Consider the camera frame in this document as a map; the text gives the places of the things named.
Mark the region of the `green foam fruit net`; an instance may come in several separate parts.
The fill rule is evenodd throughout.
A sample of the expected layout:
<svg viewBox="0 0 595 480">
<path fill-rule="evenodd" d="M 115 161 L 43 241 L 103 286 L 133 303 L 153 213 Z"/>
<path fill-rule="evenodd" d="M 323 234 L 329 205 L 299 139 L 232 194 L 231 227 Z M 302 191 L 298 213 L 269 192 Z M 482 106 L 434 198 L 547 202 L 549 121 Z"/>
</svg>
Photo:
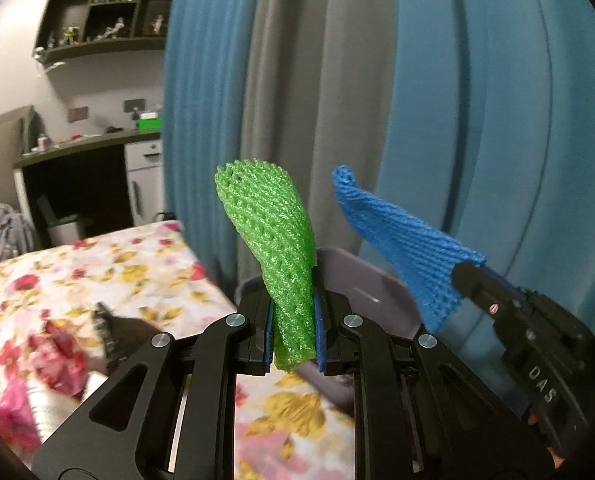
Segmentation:
<svg viewBox="0 0 595 480">
<path fill-rule="evenodd" d="M 316 357 L 311 219 L 290 175 L 273 162 L 228 162 L 214 180 L 224 212 L 259 263 L 274 302 L 276 367 L 293 370 Z"/>
</svg>

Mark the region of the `blue foam fruit net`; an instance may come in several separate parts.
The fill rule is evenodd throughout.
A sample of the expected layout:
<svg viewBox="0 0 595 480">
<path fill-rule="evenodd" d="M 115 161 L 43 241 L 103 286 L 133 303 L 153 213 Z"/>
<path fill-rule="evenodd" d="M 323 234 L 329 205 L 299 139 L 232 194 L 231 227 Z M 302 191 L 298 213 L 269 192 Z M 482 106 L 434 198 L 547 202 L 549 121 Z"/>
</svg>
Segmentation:
<svg viewBox="0 0 595 480">
<path fill-rule="evenodd" d="M 463 300 L 451 273 L 459 263 L 487 257 L 383 198 L 360 188 L 352 170 L 332 171 L 334 195 L 347 223 L 397 271 L 431 333 L 441 330 Z"/>
</svg>

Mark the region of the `purple plastic trash bin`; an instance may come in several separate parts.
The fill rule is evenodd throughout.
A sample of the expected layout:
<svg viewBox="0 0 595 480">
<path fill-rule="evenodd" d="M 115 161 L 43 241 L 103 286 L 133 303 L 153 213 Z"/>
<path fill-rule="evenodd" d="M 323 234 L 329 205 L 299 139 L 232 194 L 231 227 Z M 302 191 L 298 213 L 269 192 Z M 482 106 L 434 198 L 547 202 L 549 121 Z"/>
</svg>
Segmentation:
<svg viewBox="0 0 595 480">
<path fill-rule="evenodd" d="M 340 247 L 317 249 L 323 286 L 345 296 L 351 310 L 378 323 L 386 333 L 411 339 L 421 326 L 415 300 L 408 288 L 390 273 Z M 295 373 L 343 413 L 354 414 L 354 379 L 326 376 L 313 362 L 296 367 Z"/>
</svg>

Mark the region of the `black crumpled wrapper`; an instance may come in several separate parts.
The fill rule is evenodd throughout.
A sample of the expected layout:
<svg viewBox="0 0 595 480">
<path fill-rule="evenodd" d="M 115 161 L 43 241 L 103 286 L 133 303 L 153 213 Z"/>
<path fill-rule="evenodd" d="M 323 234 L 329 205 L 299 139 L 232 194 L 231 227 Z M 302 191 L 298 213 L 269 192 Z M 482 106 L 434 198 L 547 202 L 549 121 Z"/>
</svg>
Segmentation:
<svg viewBox="0 0 595 480">
<path fill-rule="evenodd" d="M 94 332 L 102 342 L 101 358 L 92 358 L 90 368 L 107 377 L 126 374 L 130 364 L 136 364 L 134 354 L 146 344 L 152 347 L 153 338 L 162 331 L 141 318 L 116 315 L 103 302 L 92 311 Z"/>
</svg>

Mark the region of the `white drawer cabinet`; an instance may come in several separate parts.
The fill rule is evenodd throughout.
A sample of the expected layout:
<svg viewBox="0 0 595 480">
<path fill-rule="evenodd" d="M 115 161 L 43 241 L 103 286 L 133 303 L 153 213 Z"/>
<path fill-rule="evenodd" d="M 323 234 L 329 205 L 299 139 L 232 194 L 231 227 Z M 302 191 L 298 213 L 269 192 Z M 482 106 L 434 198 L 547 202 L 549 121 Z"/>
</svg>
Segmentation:
<svg viewBox="0 0 595 480">
<path fill-rule="evenodd" d="M 143 226 L 166 210 L 162 141 L 126 144 L 125 162 L 132 220 Z"/>
</svg>

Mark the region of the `small white waste bin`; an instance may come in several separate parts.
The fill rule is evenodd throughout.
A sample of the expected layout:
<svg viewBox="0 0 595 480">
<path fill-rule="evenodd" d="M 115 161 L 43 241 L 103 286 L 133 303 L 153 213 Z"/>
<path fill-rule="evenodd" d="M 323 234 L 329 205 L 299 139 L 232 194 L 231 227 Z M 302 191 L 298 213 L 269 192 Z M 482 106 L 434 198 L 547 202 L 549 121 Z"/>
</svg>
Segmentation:
<svg viewBox="0 0 595 480">
<path fill-rule="evenodd" d="M 37 206 L 47 223 L 48 237 L 53 246 L 73 245 L 84 240 L 84 221 L 79 214 L 58 218 L 44 195 L 38 198 Z"/>
</svg>

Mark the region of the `green and white box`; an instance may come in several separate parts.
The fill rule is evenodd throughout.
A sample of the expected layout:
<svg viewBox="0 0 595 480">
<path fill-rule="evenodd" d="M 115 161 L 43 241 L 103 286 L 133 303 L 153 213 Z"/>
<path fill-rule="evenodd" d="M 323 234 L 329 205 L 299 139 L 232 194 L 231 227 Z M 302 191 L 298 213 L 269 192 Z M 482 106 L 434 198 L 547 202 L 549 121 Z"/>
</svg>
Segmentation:
<svg viewBox="0 0 595 480">
<path fill-rule="evenodd" d="M 162 128 L 162 117 L 155 112 L 141 113 L 136 122 L 138 131 L 160 131 Z"/>
</svg>

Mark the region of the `floral bed sheet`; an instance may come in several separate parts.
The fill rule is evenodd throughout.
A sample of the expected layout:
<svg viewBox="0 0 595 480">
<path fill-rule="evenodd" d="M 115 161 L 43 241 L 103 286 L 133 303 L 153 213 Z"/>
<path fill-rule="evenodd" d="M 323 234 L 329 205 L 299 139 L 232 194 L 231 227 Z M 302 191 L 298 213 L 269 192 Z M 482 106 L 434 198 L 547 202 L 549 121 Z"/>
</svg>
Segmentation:
<svg viewBox="0 0 595 480">
<path fill-rule="evenodd" d="M 39 445 L 153 334 L 201 333 L 233 304 L 183 241 L 151 223 L 40 252 L 0 252 L 0 436 L 30 464 Z M 352 419 L 304 373 L 242 376 L 240 479 L 350 479 Z"/>
</svg>

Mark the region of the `pink plastic wrapper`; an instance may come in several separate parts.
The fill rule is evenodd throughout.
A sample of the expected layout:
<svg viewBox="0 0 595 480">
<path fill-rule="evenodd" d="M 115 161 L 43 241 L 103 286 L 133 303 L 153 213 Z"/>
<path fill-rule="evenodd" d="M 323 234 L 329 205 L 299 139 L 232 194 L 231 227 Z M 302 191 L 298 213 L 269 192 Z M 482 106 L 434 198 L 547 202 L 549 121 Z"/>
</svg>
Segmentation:
<svg viewBox="0 0 595 480">
<path fill-rule="evenodd" d="M 0 437 L 22 455 L 35 452 L 106 381 L 81 342 L 53 321 L 21 346 L 6 342 L 0 367 L 6 378 L 0 386 Z"/>
</svg>

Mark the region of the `blue and grey curtain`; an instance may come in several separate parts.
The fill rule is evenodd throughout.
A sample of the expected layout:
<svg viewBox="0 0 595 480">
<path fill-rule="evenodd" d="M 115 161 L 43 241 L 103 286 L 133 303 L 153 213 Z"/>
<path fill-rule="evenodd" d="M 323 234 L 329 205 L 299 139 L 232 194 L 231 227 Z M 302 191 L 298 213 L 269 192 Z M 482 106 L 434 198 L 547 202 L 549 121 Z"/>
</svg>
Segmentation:
<svg viewBox="0 0 595 480">
<path fill-rule="evenodd" d="M 332 171 L 595 328 L 595 0 L 172 0 L 168 204 L 225 292 L 258 266 L 219 165 L 276 162 L 321 245 L 386 260 Z"/>
</svg>

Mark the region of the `grey upholstered headboard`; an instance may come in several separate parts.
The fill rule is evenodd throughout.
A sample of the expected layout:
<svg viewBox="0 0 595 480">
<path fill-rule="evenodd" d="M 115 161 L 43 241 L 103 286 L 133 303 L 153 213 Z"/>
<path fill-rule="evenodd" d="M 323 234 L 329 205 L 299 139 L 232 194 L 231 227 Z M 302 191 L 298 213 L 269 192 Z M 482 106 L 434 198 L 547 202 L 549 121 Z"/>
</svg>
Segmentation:
<svg viewBox="0 0 595 480">
<path fill-rule="evenodd" d="M 0 203 L 20 208 L 15 181 L 14 164 L 22 157 L 32 137 L 32 105 L 9 110 L 0 115 Z"/>
</svg>

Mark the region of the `dark desk with white frame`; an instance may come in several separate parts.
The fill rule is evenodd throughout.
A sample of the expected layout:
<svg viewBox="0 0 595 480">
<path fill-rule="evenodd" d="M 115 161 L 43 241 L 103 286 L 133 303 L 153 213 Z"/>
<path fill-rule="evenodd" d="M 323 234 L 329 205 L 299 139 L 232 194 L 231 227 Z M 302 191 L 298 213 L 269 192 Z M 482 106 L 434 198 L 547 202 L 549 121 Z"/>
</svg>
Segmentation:
<svg viewBox="0 0 595 480">
<path fill-rule="evenodd" d="M 52 246 L 47 223 L 37 206 L 41 195 L 47 197 L 58 218 L 79 214 L 84 221 L 84 234 L 88 236 L 135 226 L 126 177 L 125 145 L 157 139 L 160 139 L 157 131 L 104 133 L 22 155 L 13 166 L 16 194 L 39 246 Z"/>
</svg>

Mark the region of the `dark wall display shelf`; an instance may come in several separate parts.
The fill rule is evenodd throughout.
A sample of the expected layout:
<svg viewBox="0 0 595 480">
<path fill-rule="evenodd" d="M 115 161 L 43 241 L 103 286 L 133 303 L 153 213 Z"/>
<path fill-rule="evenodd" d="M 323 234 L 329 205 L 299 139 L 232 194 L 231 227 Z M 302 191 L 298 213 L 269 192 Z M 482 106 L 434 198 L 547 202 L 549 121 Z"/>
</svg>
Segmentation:
<svg viewBox="0 0 595 480">
<path fill-rule="evenodd" d="M 82 56 L 165 48 L 171 0 L 48 0 L 32 57 L 44 66 Z"/>
</svg>

